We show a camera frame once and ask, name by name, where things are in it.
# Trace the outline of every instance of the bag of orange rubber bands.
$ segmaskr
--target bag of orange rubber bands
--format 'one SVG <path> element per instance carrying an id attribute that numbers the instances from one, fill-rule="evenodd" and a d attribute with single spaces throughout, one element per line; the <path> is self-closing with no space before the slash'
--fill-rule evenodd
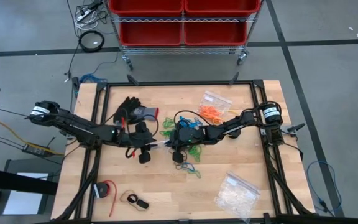
<path id="1" fill-rule="evenodd" d="M 218 94 L 205 91 L 201 99 L 198 113 L 213 124 L 223 123 L 222 115 L 230 110 L 232 101 L 225 99 Z"/>

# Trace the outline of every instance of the wooden table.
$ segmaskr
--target wooden table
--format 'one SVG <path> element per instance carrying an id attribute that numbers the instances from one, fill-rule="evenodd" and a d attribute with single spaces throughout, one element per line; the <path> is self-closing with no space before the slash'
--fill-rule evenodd
<path id="1" fill-rule="evenodd" d="M 279 81 L 264 81 L 267 99 L 276 101 L 282 107 L 284 124 L 291 124 L 287 106 Z M 143 105 L 159 107 L 158 120 L 163 123 L 166 117 L 173 118 L 180 110 L 196 111 L 204 92 L 208 90 L 217 93 L 233 104 L 231 110 L 240 113 L 243 109 L 252 108 L 250 87 L 248 85 L 202 85 L 202 86 L 131 86 L 114 87 L 110 89 L 107 117 L 115 112 L 127 96 L 135 96 Z M 82 84 L 75 107 L 75 114 L 91 119 L 96 84 Z M 100 121 L 104 93 L 99 103 L 98 122 Z M 194 116 L 183 113 L 182 116 L 192 119 Z M 226 114 L 224 120 L 229 120 L 233 114 Z M 155 123 L 147 122 L 151 132 Z M 164 140 L 160 134 L 155 136 L 158 141 Z M 284 136 L 285 142 L 296 146 L 295 138 Z M 68 146 L 66 154 L 77 147 Z M 217 207 L 214 198 L 217 196 L 222 181 L 228 171 L 232 171 L 244 180 L 260 189 L 260 198 L 253 209 L 252 217 L 260 218 L 268 212 L 274 217 L 272 197 L 270 193 L 267 170 L 262 152 L 259 130 L 256 127 L 242 129 L 237 139 L 225 138 L 214 146 L 203 146 L 201 162 L 197 163 L 189 156 L 200 171 L 202 178 L 176 170 L 172 155 L 167 148 L 160 147 L 150 152 L 151 161 L 139 164 L 138 159 L 126 159 L 126 149 L 103 146 L 99 167 L 98 182 L 113 180 L 117 184 L 117 197 L 127 190 L 133 190 L 137 195 L 150 203 L 146 212 L 138 212 L 127 203 L 117 199 L 114 213 L 109 218 L 112 195 L 97 198 L 94 201 L 92 221 L 110 220 L 177 220 L 177 219 L 211 219 L 236 218 L 230 213 Z M 306 181 L 303 164 L 297 150 L 283 145 L 280 146 L 283 167 L 287 184 L 299 201 L 310 211 L 314 211 L 310 190 Z M 71 202 L 78 190 L 81 177 L 85 149 L 78 149 L 64 161 L 60 181 L 53 207 L 52 218 L 59 216 Z M 285 211 L 282 192 L 277 185 L 282 211 Z M 82 217 L 86 213 L 89 191 L 84 197 Z"/>

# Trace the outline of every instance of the metal wire shelf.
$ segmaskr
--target metal wire shelf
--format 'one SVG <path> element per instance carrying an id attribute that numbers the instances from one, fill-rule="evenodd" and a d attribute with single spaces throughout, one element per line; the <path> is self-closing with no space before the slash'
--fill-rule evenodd
<path id="1" fill-rule="evenodd" d="M 249 17 L 112 17 L 112 22 L 255 22 Z"/>
<path id="2" fill-rule="evenodd" d="M 221 46 L 221 47 L 126 47 L 122 46 L 122 52 L 128 55 L 180 55 L 180 54 L 195 54 L 195 55 L 208 55 L 208 54 L 234 54 L 240 55 L 245 51 L 242 46 Z"/>

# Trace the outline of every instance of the gray floor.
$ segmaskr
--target gray floor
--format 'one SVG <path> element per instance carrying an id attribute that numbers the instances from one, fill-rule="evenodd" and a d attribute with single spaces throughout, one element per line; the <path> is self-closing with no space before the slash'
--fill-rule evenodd
<path id="1" fill-rule="evenodd" d="M 82 3 L 70 2 L 72 8 Z M 357 39 L 358 1 L 273 0 L 273 5 L 288 41 Z M 112 32 L 108 25 L 99 28 Z M 278 41 L 267 7 L 262 10 L 251 41 Z M 107 35 L 105 46 L 116 47 L 117 40 Z M 0 51 L 75 47 L 76 37 L 65 1 L 0 0 Z M 281 47 L 250 47 L 249 51 L 251 55 L 240 67 L 236 66 L 236 56 L 231 55 L 133 56 L 135 70 L 131 74 L 139 81 L 228 80 L 238 71 L 240 79 L 280 80 L 291 120 L 295 124 L 304 123 Z M 327 161 L 336 170 L 345 216 L 358 217 L 358 45 L 290 47 L 290 53 Z M 72 73 L 82 76 L 92 72 L 99 63 L 113 61 L 116 55 L 78 54 Z M 56 101 L 68 108 L 71 84 L 63 82 L 66 79 L 63 73 L 71 57 L 70 54 L 0 57 L 0 108 L 26 114 L 40 100 Z M 128 73 L 119 58 L 113 65 L 103 65 L 96 75 L 110 82 L 125 82 Z M 57 129 L 36 126 L 3 112 L 0 120 L 37 144 L 46 144 L 56 136 L 51 148 L 63 152 L 65 140 Z M 15 140 L 2 127 L 0 135 Z M 316 160 L 316 154 L 306 128 L 300 131 L 299 138 L 306 168 Z M 0 170 L 7 159 L 30 158 L 33 156 L 0 144 Z M 320 197 L 329 201 L 317 167 L 312 169 L 310 180 Z M 50 210 L 31 218 L 3 217 L 0 223 L 46 221 Z"/>

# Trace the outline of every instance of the red storage bin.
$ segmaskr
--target red storage bin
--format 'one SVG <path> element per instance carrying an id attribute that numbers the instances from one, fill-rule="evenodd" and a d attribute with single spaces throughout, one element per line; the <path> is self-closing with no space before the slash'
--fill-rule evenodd
<path id="1" fill-rule="evenodd" d="M 259 10 L 260 0 L 185 0 L 187 16 L 247 17 Z"/>
<path id="2" fill-rule="evenodd" d="M 126 46 L 173 46 L 181 44 L 180 22 L 123 22 L 120 41 Z"/>
<path id="3" fill-rule="evenodd" d="M 242 45 L 247 39 L 245 22 L 187 22 L 186 45 Z"/>
<path id="4" fill-rule="evenodd" d="M 120 17 L 181 16 L 184 0 L 110 0 L 111 12 Z"/>

